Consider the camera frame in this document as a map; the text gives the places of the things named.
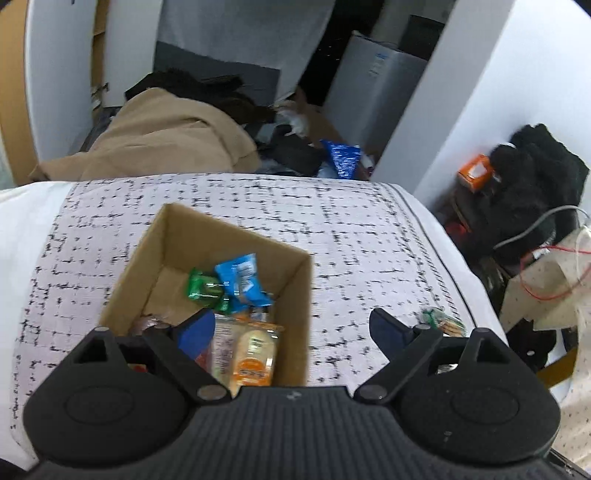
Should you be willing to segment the black white cookie pack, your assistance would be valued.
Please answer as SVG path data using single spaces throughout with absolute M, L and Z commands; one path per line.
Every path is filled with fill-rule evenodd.
M 463 338 L 467 334 L 462 321 L 456 320 L 443 310 L 435 307 L 424 308 L 421 311 L 420 323 L 430 325 L 448 337 Z

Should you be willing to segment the green snack packet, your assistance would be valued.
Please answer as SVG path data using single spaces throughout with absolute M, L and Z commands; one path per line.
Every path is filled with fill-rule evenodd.
M 230 312 L 230 300 L 217 277 L 193 268 L 187 279 L 185 295 L 201 307 L 217 313 Z

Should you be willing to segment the light blue snack packet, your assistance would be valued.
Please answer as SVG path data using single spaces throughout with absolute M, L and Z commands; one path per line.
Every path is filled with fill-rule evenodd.
M 214 267 L 214 272 L 229 297 L 230 313 L 273 305 L 273 300 L 260 285 L 256 254 L 249 253 L 221 262 Z

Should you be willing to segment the red snack bar packet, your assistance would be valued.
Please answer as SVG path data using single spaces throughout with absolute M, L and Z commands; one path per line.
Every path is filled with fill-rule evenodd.
M 211 373 L 211 346 L 207 346 L 200 354 L 195 358 L 195 363 L 207 373 Z

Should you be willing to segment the purple round snack packet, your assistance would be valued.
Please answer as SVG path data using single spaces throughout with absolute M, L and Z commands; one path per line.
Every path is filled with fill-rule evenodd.
M 144 315 L 136 318 L 129 328 L 128 334 L 130 336 L 141 336 L 142 333 L 149 328 L 168 329 L 170 324 L 165 322 L 161 316 L 158 315 Z

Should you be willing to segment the brown cardboard box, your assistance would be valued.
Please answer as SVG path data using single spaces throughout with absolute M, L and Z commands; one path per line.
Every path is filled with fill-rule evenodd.
M 308 252 L 166 204 L 141 237 L 99 323 L 122 336 L 142 316 L 178 325 L 202 308 L 239 317 L 264 310 L 280 328 L 271 382 L 302 386 L 308 379 L 311 282 Z

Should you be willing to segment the orange yellow bread packet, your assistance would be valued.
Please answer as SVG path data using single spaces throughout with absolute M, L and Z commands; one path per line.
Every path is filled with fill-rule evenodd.
M 233 397 L 242 387 L 267 387 L 273 380 L 283 327 L 272 323 L 244 323 L 235 340 L 229 377 Z

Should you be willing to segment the patterned white bed blanket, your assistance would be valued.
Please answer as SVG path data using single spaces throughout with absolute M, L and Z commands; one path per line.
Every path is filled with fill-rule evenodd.
M 191 315 L 190 270 L 256 255 L 284 336 L 279 385 L 356 388 L 386 363 L 370 311 L 435 307 L 501 331 L 482 283 L 427 208 L 391 184 L 238 174 L 39 182 L 1 194 L 1 456 L 35 460 L 34 390 L 94 327 Z

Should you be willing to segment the cream dotted fabric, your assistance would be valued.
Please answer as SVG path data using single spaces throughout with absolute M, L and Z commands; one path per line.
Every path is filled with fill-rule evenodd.
M 575 328 L 574 364 L 559 368 L 550 385 L 567 382 L 559 396 L 561 426 L 553 447 L 590 469 L 590 228 L 544 248 L 510 280 L 500 322 L 510 330 L 525 319 L 539 331 Z

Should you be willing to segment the orange tissue box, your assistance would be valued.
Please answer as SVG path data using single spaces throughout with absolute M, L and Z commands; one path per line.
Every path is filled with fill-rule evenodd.
M 458 171 L 458 181 L 471 192 L 480 191 L 493 177 L 494 169 L 487 155 L 480 154 Z

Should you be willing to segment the blue foil bag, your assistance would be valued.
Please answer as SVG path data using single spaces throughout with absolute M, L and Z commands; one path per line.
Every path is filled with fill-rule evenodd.
M 327 150 L 329 161 L 332 162 L 339 179 L 353 179 L 356 167 L 362 158 L 362 148 L 358 145 L 349 145 L 331 140 L 322 140 L 321 143 L 322 147 Z

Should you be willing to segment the tan brown coat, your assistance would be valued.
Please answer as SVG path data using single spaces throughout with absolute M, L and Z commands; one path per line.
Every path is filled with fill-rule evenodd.
M 39 163 L 33 181 L 90 181 L 183 173 L 253 173 L 256 143 L 221 110 L 159 88 L 119 110 L 87 152 Z

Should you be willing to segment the pile of dark clothes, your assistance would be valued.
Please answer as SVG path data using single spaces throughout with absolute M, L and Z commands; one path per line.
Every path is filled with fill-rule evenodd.
M 257 151 L 269 160 L 270 171 L 281 175 L 315 177 L 328 157 L 312 134 L 311 113 L 300 94 L 276 106 L 259 106 L 242 93 L 245 82 L 236 75 L 197 80 L 178 69 L 146 75 L 125 92 L 130 100 L 150 88 L 160 88 L 179 98 L 200 101 L 221 110 L 245 128 Z

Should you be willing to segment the brown flat cardboard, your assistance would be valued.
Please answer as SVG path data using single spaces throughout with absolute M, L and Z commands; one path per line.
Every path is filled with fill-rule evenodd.
M 346 144 L 346 140 L 322 114 L 321 108 L 308 104 L 300 87 L 295 88 L 294 93 L 287 99 L 276 103 L 276 109 L 287 109 L 304 118 L 307 124 L 307 138 L 315 148 L 322 148 L 322 140 Z

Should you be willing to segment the grey white appliance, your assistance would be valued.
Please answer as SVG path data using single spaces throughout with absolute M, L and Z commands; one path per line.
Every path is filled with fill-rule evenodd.
M 381 156 L 427 67 L 416 56 L 355 34 L 322 114 L 349 145 Z

